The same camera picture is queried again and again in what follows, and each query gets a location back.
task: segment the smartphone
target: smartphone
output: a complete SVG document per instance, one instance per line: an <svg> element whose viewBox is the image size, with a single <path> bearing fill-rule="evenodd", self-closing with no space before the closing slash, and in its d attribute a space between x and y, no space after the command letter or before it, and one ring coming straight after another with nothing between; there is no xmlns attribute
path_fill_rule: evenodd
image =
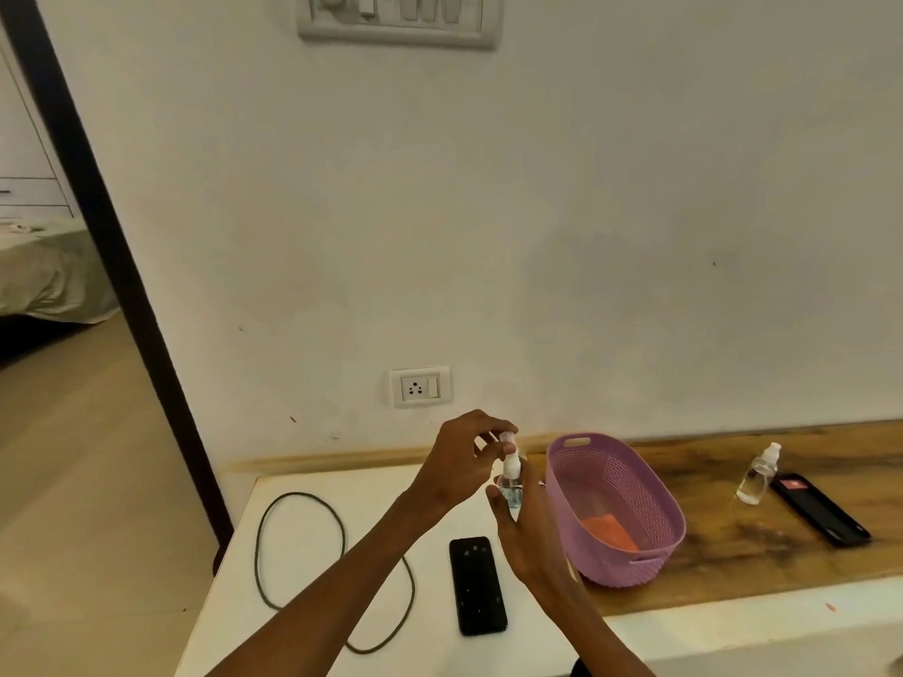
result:
<svg viewBox="0 0 903 677"><path fill-rule="evenodd" d="M452 540L449 556L460 632L465 637L504 632L507 615L490 540Z"/></svg>
<svg viewBox="0 0 903 677"><path fill-rule="evenodd" d="M871 541L868 530L802 475L778 473L771 488L834 546L862 546Z"/></svg>

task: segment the tiled floor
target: tiled floor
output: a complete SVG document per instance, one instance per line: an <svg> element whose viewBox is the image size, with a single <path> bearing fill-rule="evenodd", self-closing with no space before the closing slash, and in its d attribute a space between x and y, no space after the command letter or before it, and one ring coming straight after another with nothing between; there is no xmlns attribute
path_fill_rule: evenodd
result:
<svg viewBox="0 0 903 677"><path fill-rule="evenodd" d="M0 674L172 675L216 549L121 315L0 370Z"/></svg>

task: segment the white table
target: white table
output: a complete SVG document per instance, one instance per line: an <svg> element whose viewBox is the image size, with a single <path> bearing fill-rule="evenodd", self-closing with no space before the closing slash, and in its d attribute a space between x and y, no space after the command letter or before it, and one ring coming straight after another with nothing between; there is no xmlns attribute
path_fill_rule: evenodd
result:
<svg viewBox="0 0 903 677"><path fill-rule="evenodd" d="M399 466L258 480L177 677L202 677L273 614L254 585L254 538L263 511L278 495L304 491L325 499L345 522L352 546L407 488L417 469ZM458 631L448 543L480 535L492 542L508 629L498 635L465 638ZM270 598L286 603L333 563L340 542L338 526L322 506L299 497L278 504L266 525L262 555L262 577ZM424 535L408 560L417 581L417 598L404 628L373 655L342 651L330 672L333 677L551 677L570 671L576 654L508 567L481 492ZM404 613L409 593L407 575L399 564L358 624L352 643L373 646L385 638ZM828 603L840 612L829 610ZM901 578L610 619L612 629L647 662L892 622L903 622Z"/></svg>

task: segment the purple basket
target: purple basket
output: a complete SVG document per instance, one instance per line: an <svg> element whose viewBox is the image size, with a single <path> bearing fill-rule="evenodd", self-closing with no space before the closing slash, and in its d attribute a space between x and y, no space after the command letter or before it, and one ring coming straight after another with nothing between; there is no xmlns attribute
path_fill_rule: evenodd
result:
<svg viewBox="0 0 903 677"><path fill-rule="evenodd" d="M614 437L565 435L549 447L546 487L573 566L605 587L649 582L686 535L677 501L639 454ZM639 551L593 536L582 520L610 513Z"/></svg>

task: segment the white spray nozzle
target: white spray nozzle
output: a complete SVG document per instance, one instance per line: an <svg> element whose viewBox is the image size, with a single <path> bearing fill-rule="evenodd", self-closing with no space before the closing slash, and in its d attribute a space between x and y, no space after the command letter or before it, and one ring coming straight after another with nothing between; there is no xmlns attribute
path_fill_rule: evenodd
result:
<svg viewBox="0 0 903 677"><path fill-rule="evenodd" d="M514 441L514 432L502 432L499 435L499 441L514 444L515 446L514 453L505 456L505 462L502 464L502 475L509 480L516 480L520 478L520 455L517 452L517 443Z"/></svg>
<svg viewBox="0 0 903 677"><path fill-rule="evenodd" d="M777 442L772 442L768 445L768 448L762 452L762 458L770 463L772 466L777 465L777 459L781 455L781 445Z"/></svg>

